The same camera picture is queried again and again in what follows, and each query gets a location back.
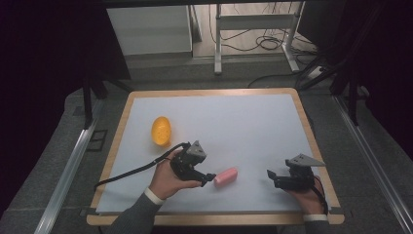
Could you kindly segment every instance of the wall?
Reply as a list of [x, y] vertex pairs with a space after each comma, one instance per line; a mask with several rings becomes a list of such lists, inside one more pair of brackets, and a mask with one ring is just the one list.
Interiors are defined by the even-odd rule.
[[192, 51], [187, 6], [107, 12], [124, 56]]

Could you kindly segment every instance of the white cuff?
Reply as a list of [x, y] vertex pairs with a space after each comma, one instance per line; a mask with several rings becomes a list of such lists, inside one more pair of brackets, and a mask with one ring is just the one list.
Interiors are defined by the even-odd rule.
[[328, 221], [325, 214], [305, 214], [303, 215], [304, 221]]
[[155, 205], [162, 205], [166, 201], [155, 195], [155, 193], [153, 193], [148, 187], [145, 189], [144, 193]]

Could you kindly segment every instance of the table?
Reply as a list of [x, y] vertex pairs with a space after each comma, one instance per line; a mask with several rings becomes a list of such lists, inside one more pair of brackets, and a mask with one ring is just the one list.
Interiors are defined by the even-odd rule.
[[[208, 96], [261, 96], [261, 95], [290, 95], [293, 99], [299, 119], [309, 142], [313, 157], [322, 161], [316, 140], [313, 136], [310, 124], [306, 118], [303, 106], [293, 89], [263, 89], [263, 90], [194, 90], [194, 91], [154, 91], [133, 92], [126, 103], [118, 130], [114, 137], [112, 147], [109, 151], [105, 167], [100, 180], [109, 178], [117, 152], [120, 147], [121, 138], [131, 114], [131, 107], [135, 98], [158, 98], [158, 97], [208, 97]], [[340, 210], [340, 204], [331, 184], [326, 168], [319, 168], [319, 175], [326, 193], [329, 195], [329, 205], [332, 207], [328, 216], [330, 223], [340, 224], [344, 221]], [[94, 194], [91, 209], [96, 209], [104, 190], [104, 185], [99, 187]], [[89, 214], [87, 221], [90, 225], [109, 225], [116, 218], [112, 214]], [[159, 214], [155, 218], [155, 225], [275, 225], [275, 224], [300, 224], [303, 223], [302, 214], [299, 212], [283, 213], [247, 213], [247, 214]]]

